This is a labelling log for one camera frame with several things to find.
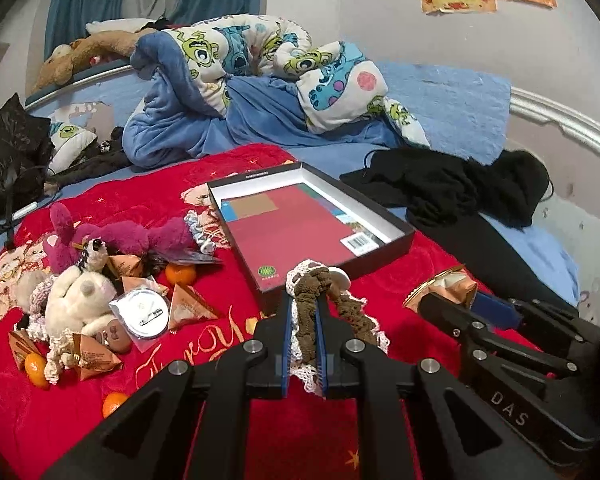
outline orange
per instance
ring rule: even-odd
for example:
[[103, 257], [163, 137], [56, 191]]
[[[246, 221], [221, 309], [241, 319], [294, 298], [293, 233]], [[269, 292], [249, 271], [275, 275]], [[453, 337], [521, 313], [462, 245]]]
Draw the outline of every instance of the orange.
[[49, 382], [45, 379], [46, 359], [39, 354], [29, 354], [24, 359], [24, 369], [29, 380], [39, 388], [46, 390]]
[[176, 283], [191, 285], [191, 283], [196, 281], [196, 266], [194, 265], [167, 264], [164, 272], [167, 275], [167, 281], [171, 285], [175, 285]]
[[104, 398], [104, 402], [102, 403], [102, 416], [107, 418], [111, 413], [115, 412], [120, 404], [125, 402], [129, 396], [122, 392], [113, 392]]

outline open box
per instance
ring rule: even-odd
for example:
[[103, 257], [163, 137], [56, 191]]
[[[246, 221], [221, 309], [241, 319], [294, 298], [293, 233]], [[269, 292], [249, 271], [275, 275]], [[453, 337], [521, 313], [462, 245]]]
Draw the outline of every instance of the open box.
[[222, 228], [264, 314], [276, 311], [286, 274], [312, 259], [353, 280], [409, 251], [415, 229], [304, 162], [208, 183]]

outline red book cover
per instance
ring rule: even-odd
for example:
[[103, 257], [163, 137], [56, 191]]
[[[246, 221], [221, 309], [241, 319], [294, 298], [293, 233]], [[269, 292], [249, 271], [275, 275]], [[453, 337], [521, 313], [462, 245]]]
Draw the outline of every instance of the red book cover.
[[352, 235], [363, 237], [363, 252], [382, 244], [306, 184], [223, 200], [220, 210], [261, 290], [284, 285], [305, 259], [326, 265], [352, 259], [358, 248], [350, 248]]

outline cartoon comforter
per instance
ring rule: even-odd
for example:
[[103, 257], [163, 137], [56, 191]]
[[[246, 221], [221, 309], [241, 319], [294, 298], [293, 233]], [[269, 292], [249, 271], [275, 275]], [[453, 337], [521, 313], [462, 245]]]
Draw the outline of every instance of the cartoon comforter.
[[281, 18], [242, 14], [154, 32], [138, 41], [130, 62], [153, 81], [123, 134], [138, 166], [249, 142], [429, 145], [355, 45], [314, 48], [302, 27]]

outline brown teddy bear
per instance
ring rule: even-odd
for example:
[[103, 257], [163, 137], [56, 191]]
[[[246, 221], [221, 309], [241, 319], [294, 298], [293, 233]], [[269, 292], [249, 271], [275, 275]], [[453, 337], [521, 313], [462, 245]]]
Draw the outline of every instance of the brown teddy bear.
[[104, 30], [88, 38], [75, 40], [71, 45], [59, 45], [51, 57], [43, 63], [32, 92], [52, 83], [66, 84], [73, 74], [88, 69], [90, 60], [94, 56], [114, 53], [129, 57], [136, 47], [136, 41], [141, 36], [152, 32], [155, 32], [152, 28], [138, 32]]

